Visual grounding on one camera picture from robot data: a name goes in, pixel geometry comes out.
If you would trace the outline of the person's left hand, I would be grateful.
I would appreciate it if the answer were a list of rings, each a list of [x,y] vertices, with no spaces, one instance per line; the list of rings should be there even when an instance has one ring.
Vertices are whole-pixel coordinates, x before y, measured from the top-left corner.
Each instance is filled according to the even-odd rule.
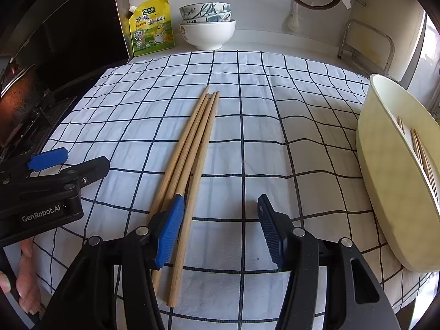
[[[32,239],[21,241],[20,248],[22,255],[16,278],[16,289],[20,296],[19,304],[24,313],[35,315],[41,307],[41,293],[35,273]]]

